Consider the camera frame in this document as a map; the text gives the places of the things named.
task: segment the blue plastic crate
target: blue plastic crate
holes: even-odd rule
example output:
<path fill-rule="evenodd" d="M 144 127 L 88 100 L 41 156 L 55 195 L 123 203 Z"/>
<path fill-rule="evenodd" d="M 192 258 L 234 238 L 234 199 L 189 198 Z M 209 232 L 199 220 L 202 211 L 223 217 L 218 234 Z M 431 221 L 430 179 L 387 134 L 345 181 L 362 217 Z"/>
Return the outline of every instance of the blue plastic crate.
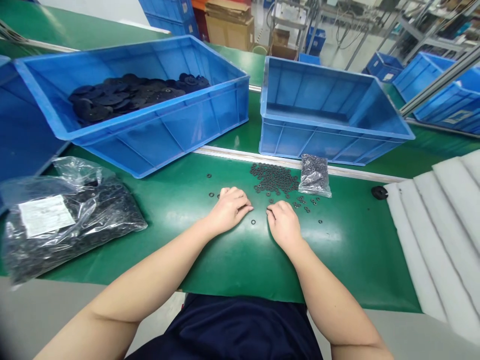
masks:
<path fill-rule="evenodd" d="M 265 9 L 270 9 L 275 0 L 263 0 L 263 7 Z"/>
<path fill-rule="evenodd" d="M 298 56 L 298 61 L 301 63 L 312 64 L 312 65 L 322 65 L 320 63 L 320 58 L 318 56 L 307 55 L 303 52 Z"/>
<path fill-rule="evenodd" d="M 27 57 L 15 65 L 59 139 L 135 178 L 248 121 L 250 76 L 193 36 Z M 150 79 L 201 75 L 211 86 L 82 128 L 67 99 L 70 93 L 128 73 Z"/>
<path fill-rule="evenodd" d="M 259 152 L 366 165 L 415 139 L 376 77 L 267 56 Z"/>
<path fill-rule="evenodd" d="M 453 63 L 453 60 L 419 52 L 393 85 L 409 102 Z M 480 135 L 479 69 L 471 68 L 413 113 L 423 123 Z"/>
<path fill-rule="evenodd" d="M 402 63 L 395 57 L 376 51 L 366 65 L 366 69 L 382 83 L 392 83 L 404 70 Z"/>
<path fill-rule="evenodd" d="M 176 36 L 192 35 L 197 39 L 200 39 L 199 27 L 195 17 L 191 17 L 184 22 L 179 22 L 147 13 L 145 13 L 145 16 L 150 23 L 150 26 L 153 26 L 154 28 L 168 30 Z"/>
<path fill-rule="evenodd" d="M 306 50 L 308 50 L 309 48 L 310 39 L 312 38 L 314 29 L 315 28 L 311 26 L 310 30 L 308 30 L 308 34 L 306 35 L 306 43 L 305 43 Z M 327 34 L 325 33 L 325 30 L 322 30 L 322 29 L 316 30 L 315 36 L 313 37 L 313 43 L 311 44 L 311 49 L 309 52 L 310 55 L 313 55 L 313 56 L 320 55 L 320 51 L 322 51 L 322 48 L 324 47 L 326 37 L 327 37 Z"/>
<path fill-rule="evenodd" d="M 67 143 L 50 129 L 13 63 L 0 56 L 0 182 L 41 174 Z M 0 198 L 0 214 L 5 210 Z"/>
<path fill-rule="evenodd" d="M 175 22 L 189 21 L 194 8 L 191 0 L 139 0 L 146 14 L 167 18 Z"/>

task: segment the white foam sheet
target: white foam sheet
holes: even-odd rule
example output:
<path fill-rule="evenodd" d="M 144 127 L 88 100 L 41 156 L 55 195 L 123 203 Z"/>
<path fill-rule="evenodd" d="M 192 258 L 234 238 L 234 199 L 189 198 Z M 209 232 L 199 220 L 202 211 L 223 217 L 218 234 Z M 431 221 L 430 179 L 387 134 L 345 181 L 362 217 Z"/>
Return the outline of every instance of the white foam sheet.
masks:
<path fill-rule="evenodd" d="M 458 218 L 480 253 L 479 185 L 459 157 L 439 162 L 432 168 Z"/>
<path fill-rule="evenodd" d="M 410 272 L 411 281 L 421 310 L 431 317 L 447 323 L 447 317 L 442 306 L 439 294 L 435 288 L 430 272 L 425 264 L 415 234 L 405 213 L 400 199 L 398 184 L 391 183 L 385 186 L 388 191 L 388 206 L 400 240 L 406 265 Z"/>
<path fill-rule="evenodd" d="M 480 345 L 480 318 L 454 268 L 413 180 L 398 184 L 400 199 L 453 331 Z"/>
<path fill-rule="evenodd" d="M 430 219 L 480 314 L 480 255 L 432 171 L 413 179 Z"/>
<path fill-rule="evenodd" d="M 480 150 L 472 151 L 460 158 L 460 161 L 466 167 L 470 175 L 480 185 Z"/>

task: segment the gray floor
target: gray floor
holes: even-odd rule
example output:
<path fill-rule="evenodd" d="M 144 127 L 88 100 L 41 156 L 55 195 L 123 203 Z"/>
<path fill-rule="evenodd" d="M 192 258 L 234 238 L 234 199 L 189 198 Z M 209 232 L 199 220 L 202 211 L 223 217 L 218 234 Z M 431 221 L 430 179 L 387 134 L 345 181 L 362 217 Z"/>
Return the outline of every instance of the gray floor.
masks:
<path fill-rule="evenodd" d="M 11 351 L 8 359 L 32 359 L 42 347 L 104 286 L 32 280 L 10 291 L 0 277 L 0 332 Z M 176 292 L 140 325 L 129 353 L 161 335 L 182 307 Z M 396 359 L 480 359 L 480 348 L 457 336 L 443 323 L 424 314 L 367 310 Z M 325 359 L 328 341 L 313 325 Z"/>
<path fill-rule="evenodd" d="M 259 3 L 252 3 L 251 12 L 255 18 L 256 43 L 260 45 L 268 45 L 270 29 L 267 26 L 266 21 L 267 9 L 263 8 L 262 2 L 260 1 Z M 293 48 L 297 39 L 297 30 L 288 29 L 282 26 L 279 26 L 279 28 L 290 31 L 289 46 Z M 337 28 L 336 25 L 332 25 L 326 22 L 322 22 L 319 25 L 319 28 L 325 30 L 326 33 L 325 44 L 323 45 L 323 48 L 320 52 L 321 64 L 330 68 L 344 70 L 349 63 L 349 60 L 352 57 L 355 49 L 360 43 L 363 35 L 359 31 L 349 31 L 345 36 L 341 47 L 339 48 L 337 37 L 338 39 L 342 38 L 345 28 Z M 369 35 L 361 46 L 348 71 L 360 73 L 365 68 L 368 61 L 372 58 L 375 51 L 377 51 L 377 48 L 382 42 L 382 39 L 383 38 L 380 36 Z M 382 46 L 381 51 L 388 52 L 388 50 L 393 46 L 393 44 L 394 41 L 388 39 Z"/>

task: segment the bag of black washers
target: bag of black washers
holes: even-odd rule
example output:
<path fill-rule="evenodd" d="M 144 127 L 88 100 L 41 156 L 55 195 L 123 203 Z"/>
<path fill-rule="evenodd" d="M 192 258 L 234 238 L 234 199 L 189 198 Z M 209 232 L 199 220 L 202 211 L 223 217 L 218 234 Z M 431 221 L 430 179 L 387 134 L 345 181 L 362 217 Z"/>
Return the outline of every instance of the bag of black washers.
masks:
<path fill-rule="evenodd" d="M 147 228 L 132 194 L 115 174 L 78 157 L 53 161 L 60 176 L 0 184 L 9 209 L 2 260 L 13 288 L 130 232 Z"/>
<path fill-rule="evenodd" d="M 301 175 L 298 191 L 303 194 L 332 197 L 329 186 L 329 162 L 324 157 L 309 154 L 301 156 Z"/>

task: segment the white label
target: white label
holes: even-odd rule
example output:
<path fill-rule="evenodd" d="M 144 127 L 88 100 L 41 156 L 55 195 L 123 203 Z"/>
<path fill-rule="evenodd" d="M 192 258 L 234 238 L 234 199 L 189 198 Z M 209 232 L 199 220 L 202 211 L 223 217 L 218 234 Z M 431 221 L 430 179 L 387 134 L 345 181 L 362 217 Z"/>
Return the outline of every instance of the white label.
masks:
<path fill-rule="evenodd" d="M 23 202 L 18 207 L 27 238 L 75 224 L 62 195 Z"/>
<path fill-rule="evenodd" d="M 465 120 L 465 119 L 471 117 L 473 114 L 474 113 L 471 112 L 471 111 L 460 110 L 460 111 L 457 111 L 456 113 L 452 114 L 449 118 L 446 118 L 445 120 L 443 120 L 443 122 L 455 125 L 456 123 L 459 123 L 462 120 Z"/>

